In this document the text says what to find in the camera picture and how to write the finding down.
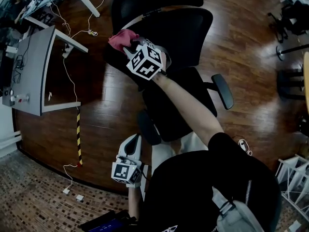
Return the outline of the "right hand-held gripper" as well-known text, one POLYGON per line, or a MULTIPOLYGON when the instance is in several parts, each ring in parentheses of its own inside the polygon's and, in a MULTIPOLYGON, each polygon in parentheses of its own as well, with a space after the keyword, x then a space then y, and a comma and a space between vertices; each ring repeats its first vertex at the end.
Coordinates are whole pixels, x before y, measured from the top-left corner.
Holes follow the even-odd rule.
POLYGON ((158 72, 162 71, 162 51, 167 58, 166 68, 171 65, 171 58, 164 47, 155 45, 145 38, 137 38, 131 40, 130 43, 131 46, 124 46, 123 51, 129 59, 126 66, 133 74, 151 80, 158 72))

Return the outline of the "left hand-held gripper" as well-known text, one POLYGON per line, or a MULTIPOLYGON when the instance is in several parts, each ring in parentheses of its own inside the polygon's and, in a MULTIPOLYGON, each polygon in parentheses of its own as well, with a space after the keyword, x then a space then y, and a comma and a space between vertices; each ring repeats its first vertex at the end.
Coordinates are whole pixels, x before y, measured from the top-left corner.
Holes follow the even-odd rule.
POLYGON ((116 162, 112 163, 111 178, 118 183, 125 184, 127 188, 141 186, 141 178, 144 164, 140 161, 142 137, 134 134, 125 139, 116 156, 116 162))

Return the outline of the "pink cloth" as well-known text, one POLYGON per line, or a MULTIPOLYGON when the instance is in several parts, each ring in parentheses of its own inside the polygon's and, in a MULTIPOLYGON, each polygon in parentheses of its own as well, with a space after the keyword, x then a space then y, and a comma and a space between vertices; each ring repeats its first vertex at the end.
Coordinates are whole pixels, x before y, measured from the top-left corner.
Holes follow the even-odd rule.
POLYGON ((131 47, 131 40, 139 38, 139 34, 136 34, 130 29, 122 29, 116 35, 109 38, 109 45, 117 51, 124 52, 124 47, 131 47))

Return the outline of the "grey shoulder bag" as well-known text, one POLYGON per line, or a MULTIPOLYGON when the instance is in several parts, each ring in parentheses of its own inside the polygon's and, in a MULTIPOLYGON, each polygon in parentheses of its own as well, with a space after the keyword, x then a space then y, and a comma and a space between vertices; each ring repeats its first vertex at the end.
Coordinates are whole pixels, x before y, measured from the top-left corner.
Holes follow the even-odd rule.
POLYGON ((212 201, 219 208, 216 221, 218 232, 264 232, 246 204, 239 201, 230 202, 218 189, 213 187, 212 190, 212 201))

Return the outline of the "person's right forearm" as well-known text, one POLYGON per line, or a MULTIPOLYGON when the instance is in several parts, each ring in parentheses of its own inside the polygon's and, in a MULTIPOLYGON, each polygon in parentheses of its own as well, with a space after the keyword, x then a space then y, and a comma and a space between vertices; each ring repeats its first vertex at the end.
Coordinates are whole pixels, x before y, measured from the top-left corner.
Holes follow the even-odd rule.
POLYGON ((224 132, 213 113, 179 84, 161 73, 156 74, 152 80, 164 91, 205 145, 209 144, 215 134, 224 132))

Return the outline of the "person's light trousers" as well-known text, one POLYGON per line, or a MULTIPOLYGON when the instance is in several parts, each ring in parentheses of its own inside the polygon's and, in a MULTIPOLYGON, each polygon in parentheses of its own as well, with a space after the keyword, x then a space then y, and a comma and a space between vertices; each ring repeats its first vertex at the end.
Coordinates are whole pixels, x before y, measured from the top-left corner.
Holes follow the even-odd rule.
MULTIPOLYGON (((179 154, 193 151, 208 150, 208 147, 200 140, 195 132, 181 138, 181 148, 179 154)), ((161 141, 158 145, 152 146, 152 174, 155 169, 167 159, 176 156, 174 149, 170 143, 161 141)))

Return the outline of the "yellow black striped floor strip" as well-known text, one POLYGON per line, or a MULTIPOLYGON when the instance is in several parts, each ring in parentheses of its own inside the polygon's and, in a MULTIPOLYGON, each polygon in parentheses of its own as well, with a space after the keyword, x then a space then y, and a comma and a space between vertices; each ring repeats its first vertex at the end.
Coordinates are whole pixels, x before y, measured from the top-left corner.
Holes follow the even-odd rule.
POLYGON ((78 166, 82 167, 83 161, 82 161, 82 153, 81 153, 81 139, 80 139, 80 110, 77 109, 77 148, 78 148, 78 166))

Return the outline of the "white power strip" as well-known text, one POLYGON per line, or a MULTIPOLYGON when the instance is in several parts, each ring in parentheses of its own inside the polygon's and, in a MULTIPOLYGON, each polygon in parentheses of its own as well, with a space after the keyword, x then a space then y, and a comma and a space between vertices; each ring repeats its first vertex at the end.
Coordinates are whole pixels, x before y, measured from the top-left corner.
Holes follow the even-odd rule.
POLYGON ((69 54, 71 53, 71 51, 73 50, 73 46, 70 44, 65 44, 65 48, 63 50, 63 58, 67 58, 69 56, 69 54))

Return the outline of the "person's black shirt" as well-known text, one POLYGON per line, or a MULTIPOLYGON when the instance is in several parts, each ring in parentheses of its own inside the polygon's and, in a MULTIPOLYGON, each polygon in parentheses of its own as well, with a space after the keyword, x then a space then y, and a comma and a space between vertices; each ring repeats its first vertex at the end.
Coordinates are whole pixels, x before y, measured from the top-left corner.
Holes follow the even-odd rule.
POLYGON ((155 169, 138 232, 218 232, 213 187, 230 202, 246 204, 264 232, 275 231, 281 211, 275 175, 227 134, 217 133, 208 150, 176 155, 155 169))

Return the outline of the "black device with blue screen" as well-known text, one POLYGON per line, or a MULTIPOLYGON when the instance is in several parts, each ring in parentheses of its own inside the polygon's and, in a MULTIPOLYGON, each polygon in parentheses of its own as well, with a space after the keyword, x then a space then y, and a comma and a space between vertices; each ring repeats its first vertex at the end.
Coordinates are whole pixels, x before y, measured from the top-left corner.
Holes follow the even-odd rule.
POLYGON ((115 213, 110 211, 98 218, 80 225, 83 232, 127 232, 131 225, 136 224, 136 218, 127 211, 115 213))

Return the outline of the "grey desk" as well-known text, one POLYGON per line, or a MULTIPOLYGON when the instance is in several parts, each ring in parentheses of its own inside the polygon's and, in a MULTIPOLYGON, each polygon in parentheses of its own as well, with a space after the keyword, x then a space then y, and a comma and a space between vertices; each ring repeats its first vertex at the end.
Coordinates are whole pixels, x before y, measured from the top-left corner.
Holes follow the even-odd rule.
POLYGON ((57 30, 54 26, 47 27, 20 41, 17 47, 17 55, 25 55, 26 63, 24 63, 21 71, 19 82, 13 82, 13 86, 6 91, 12 90, 14 98, 20 98, 22 101, 12 101, 11 95, 4 94, 2 104, 36 116, 41 116, 42 113, 46 112, 81 106, 79 101, 45 105, 46 76, 56 37, 84 53, 88 52, 85 46, 57 30))

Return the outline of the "black monitor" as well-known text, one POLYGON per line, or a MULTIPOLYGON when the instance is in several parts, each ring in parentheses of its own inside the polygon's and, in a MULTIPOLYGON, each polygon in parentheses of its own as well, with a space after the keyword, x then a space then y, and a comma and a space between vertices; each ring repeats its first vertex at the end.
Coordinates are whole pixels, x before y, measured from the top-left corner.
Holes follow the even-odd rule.
POLYGON ((0 89, 10 86, 13 72, 14 60, 3 50, 0 50, 0 89))

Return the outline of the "round wooden table black base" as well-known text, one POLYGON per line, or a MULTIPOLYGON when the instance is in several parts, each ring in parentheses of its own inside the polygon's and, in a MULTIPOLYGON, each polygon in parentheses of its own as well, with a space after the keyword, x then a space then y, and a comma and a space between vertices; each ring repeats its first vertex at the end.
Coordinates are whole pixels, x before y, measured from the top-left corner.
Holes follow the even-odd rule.
POLYGON ((297 123, 297 131, 309 137, 309 52, 304 54, 303 68, 300 72, 279 71, 277 73, 277 91, 280 97, 306 102, 307 113, 297 123), (288 88, 304 88, 304 94, 293 94, 288 88))

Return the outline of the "black swivel office chair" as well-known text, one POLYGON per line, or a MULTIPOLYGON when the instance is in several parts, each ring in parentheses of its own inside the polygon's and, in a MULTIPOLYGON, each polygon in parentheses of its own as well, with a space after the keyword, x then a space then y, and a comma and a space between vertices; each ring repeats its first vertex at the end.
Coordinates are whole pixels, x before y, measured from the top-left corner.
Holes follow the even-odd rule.
POLYGON ((281 9, 281 18, 276 18, 273 13, 268 13, 274 22, 269 24, 275 30, 275 35, 279 43, 288 39, 286 30, 299 36, 309 31, 309 4, 297 0, 293 4, 287 4, 281 9))

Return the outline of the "black stanchion post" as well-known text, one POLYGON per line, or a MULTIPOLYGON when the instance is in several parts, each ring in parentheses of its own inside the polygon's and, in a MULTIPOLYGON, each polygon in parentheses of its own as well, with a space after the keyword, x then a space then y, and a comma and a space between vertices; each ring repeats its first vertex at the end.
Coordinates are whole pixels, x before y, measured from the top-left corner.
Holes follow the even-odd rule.
POLYGON ((276 46, 276 55, 279 58, 280 61, 284 61, 284 56, 288 53, 291 52, 295 52, 295 51, 299 51, 299 50, 303 50, 303 49, 307 49, 309 48, 309 43, 308 44, 304 44, 304 45, 300 45, 297 47, 293 47, 293 48, 289 48, 289 49, 285 49, 282 50, 282 48, 280 46, 276 46))

